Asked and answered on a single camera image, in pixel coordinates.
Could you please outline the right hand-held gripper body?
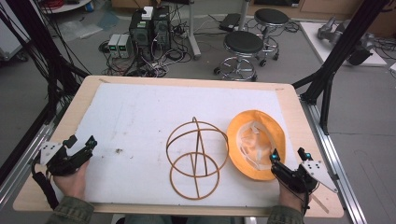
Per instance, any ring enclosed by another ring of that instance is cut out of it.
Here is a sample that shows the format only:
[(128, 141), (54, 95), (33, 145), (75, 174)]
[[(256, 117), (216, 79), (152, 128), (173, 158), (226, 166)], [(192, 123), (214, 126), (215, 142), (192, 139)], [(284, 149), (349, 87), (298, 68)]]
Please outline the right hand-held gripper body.
[(280, 163), (279, 179), (296, 193), (311, 193), (318, 184), (334, 193), (338, 192), (338, 188), (333, 183), (322, 161), (303, 161), (294, 171)]

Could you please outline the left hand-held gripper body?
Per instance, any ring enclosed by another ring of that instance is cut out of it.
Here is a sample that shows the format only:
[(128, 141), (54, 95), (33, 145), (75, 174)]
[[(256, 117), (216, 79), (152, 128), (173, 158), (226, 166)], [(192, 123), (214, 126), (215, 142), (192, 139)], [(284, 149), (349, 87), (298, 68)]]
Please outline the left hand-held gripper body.
[(89, 160), (89, 150), (86, 147), (73, 155), (68, 155), (67, 152), (72, 147), (73, 144), (66, 142), (46, 142), (40, 148), (39, 163), (45, 165), (52, 175), (72, 175)]

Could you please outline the orange bucket hat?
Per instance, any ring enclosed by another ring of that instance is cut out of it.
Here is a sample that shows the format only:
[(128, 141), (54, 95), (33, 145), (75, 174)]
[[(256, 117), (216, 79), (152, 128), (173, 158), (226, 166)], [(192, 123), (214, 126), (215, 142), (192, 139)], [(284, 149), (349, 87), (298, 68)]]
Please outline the orange bucket hat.
[(286, 136), (272, 117), (259, 110), (243, 111), (230, 122), (227, 137), (230, 159), (242, 174), (257, 181), (275, 179), (270, 156), (276, 149), (285, 161)]

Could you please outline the person's right hand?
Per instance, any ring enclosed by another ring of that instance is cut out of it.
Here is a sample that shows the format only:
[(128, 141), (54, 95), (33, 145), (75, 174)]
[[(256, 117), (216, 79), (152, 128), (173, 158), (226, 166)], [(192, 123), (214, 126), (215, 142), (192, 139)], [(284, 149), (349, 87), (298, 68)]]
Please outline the person's right hand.
[(287, 206), (299, 212), (303, 212), (305, 205), (305, 194), (290, 191), (283, 182), (279, 182), (278, 204)]

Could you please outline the person's left hand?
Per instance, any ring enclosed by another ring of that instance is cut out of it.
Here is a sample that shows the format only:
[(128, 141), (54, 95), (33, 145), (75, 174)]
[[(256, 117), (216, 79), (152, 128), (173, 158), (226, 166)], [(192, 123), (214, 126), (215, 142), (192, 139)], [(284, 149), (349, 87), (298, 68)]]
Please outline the person's left hand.
[(84, 162), (72, 175), (53, 177), (55, 185), (64, 196), (74, 197), (80, 200), (85, 198), (86, 171), (89, 161)]

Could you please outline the beige tape strip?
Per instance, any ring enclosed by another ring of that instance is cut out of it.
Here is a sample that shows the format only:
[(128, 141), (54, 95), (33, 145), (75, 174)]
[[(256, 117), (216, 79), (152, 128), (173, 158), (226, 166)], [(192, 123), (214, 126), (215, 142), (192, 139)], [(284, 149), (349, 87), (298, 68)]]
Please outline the beige tape strip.
[(318, 204), (318, 206), (326, 213), (329, 214), (330, 210), (324, 205), (324, 203), (315, 195), (311, 194), (310, 195), (312, 200)]

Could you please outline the wooden table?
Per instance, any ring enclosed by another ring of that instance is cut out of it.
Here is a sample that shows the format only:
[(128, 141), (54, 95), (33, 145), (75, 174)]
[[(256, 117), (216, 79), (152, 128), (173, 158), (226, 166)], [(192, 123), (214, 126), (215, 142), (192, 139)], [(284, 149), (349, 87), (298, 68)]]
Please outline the wooden table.
[(263, 111), (282, 126), (288, 165), (296, 166), (298, 147), (320, 159), (312, 119), (295, 89), (283, 83), (90, 76), (51, 138), (62, 141), (84, 128), (97, 139), (86, 198), (98, 213), (265, 217), (277, 201), (278, 184), (255, 181), (231, 164), (206, 199), (184, 199), (169, 184), (164, 150), (172, 128), (198, 117), (226, 129), (248, 109)]

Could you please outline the grey power supply unit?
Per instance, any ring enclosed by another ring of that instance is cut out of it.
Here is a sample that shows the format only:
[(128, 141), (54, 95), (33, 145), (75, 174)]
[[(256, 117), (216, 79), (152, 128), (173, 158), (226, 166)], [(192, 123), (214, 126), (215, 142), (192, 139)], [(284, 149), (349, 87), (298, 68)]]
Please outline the grey power supply unit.
[(120, 53), (118, 50), (118, 43), (120, 40), (120, 35), (118, 34), (114, 34), (110, 37), (107, 46), (109, 49), (109, 53), (113, 58), (119, 58), (120, 57)]
[(118, 50), (121, 58), (129, 58), (132, 54), (132, 41), (129, 35), (121, 35), (118, 42)]

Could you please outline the white cabinet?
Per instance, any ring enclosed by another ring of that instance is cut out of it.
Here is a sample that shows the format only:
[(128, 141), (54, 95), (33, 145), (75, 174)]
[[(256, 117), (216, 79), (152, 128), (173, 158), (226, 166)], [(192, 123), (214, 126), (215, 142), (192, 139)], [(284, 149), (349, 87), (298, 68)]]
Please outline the white cabinet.
[(22, 45), (1, 20), (1, 16), (4, 16), (10, 22), (12, 28), (24, 41), (29, 41), (29, 35), (25, 32), (6, 0), (0, 0), (0, 61), (7, 62), (22, 49)]

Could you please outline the grey robot device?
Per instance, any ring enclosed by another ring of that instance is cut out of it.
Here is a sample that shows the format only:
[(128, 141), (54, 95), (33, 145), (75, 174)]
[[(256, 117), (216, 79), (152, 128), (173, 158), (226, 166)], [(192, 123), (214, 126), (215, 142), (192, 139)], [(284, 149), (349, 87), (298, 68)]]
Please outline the grey robot device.
[[(334, 46), (345, 32), (349, 23), (350, 20), (345, 20), (339, 23), (335, 30), (333, 30), (335, 17), (331, 17), (324, 25), (318, 28), (317, 38), (320, 40), (326, 39)], [(347, 56), (346, 61), (351, 65), (362, 64), (372, 55), (371, 49), (375, 46), (374, 40), (375, 36), (373, 34), (365, 33), (355, 44), (353, 50)]]

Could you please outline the black round stool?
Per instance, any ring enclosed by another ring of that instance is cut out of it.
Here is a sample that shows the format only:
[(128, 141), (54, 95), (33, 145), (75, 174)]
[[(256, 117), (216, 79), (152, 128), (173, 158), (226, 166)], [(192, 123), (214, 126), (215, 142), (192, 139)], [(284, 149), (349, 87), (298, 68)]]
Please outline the black round stool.
[(263, 48), (262, 40), (253, 33), (234, 31), (224, 37), (223, 47), (232, 54), (214, 68), (215, 75), (235, 81), (256, 81), (257, 73), (251, 58), (256, 58)]
[(254, 20), (260, 25), (262, 33), (262, 60), (259, 62), (264, 67), (269, 53), (274, 53), (273, 59), (276, 61), (279, 56), (279, 44), (271, 36), (271, 33), (278, 28), (283, 28), (290, 18), (283, 12), (273, 8), (262, 8), (254, 13)]

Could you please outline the round white table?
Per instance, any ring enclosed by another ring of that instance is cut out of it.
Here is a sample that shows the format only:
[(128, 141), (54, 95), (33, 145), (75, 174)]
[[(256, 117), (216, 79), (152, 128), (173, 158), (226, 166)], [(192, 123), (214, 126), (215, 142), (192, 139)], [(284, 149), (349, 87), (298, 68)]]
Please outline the round white table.
[(62, 13), (71, 10), (75, 10), (78, 8), (85, 8), (88, 10), (94, 9), (93, 1), (92, 0), (78, 0), (77, 3), (70, 3), (68, 4), (66, 1), (63, 2), (61, 6), (45, 6), (44, 4), (40, 4), (39, 8), (46, 14), (55, 14), (55, 13)]

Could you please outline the flat black box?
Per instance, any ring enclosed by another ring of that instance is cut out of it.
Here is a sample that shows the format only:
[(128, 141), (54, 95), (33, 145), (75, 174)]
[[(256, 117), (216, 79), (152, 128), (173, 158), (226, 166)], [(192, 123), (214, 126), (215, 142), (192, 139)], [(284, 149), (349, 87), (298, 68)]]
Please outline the flat black box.
[(219, 28), (222, 31), (233, 32), (239, 29), (241, 15), (239, 13), (230, 13), (220, 22)]

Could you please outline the aluminium rail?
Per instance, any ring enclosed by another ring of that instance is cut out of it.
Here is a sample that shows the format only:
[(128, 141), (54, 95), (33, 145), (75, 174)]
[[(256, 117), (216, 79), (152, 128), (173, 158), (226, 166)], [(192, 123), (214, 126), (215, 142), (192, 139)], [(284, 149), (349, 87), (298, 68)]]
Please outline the aluminium rail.
[(338, 196), (341, 205), (347, 213), (351, 224), (367, 224), (367, 220), (355, 192), (347, 178), (347, 173), (341, 163), (340, 157), (332, 142), (331, 137), (326, 134), (319, 124), (320, 112), (316, 105), (309, 105), (301, 100), (302, 108), (311, 126), (314, 136), (317, 138), (319, 151), (326, 162), (330, 176), (338, 188)]
[(0, 168), (0, 210), (7, 205), (14, 191), (31, 173), (32, 160), (38, 154), (41, 144), (50, 139), (53, 130), (53, 124), (29, 129)]

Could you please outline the grey metal post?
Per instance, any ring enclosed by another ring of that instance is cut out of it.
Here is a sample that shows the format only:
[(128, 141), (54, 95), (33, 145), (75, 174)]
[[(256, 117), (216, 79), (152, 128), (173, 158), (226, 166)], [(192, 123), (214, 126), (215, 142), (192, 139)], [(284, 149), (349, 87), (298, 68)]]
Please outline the grey metal post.
[(199, 60), (202, 53), (199, 49), (198, 42), (194, 35), (194, 0), (188, 0), (189, 2), (189, 32), (188, 39), (191, 45), (191, 50), (193, 53), (193, 59)]

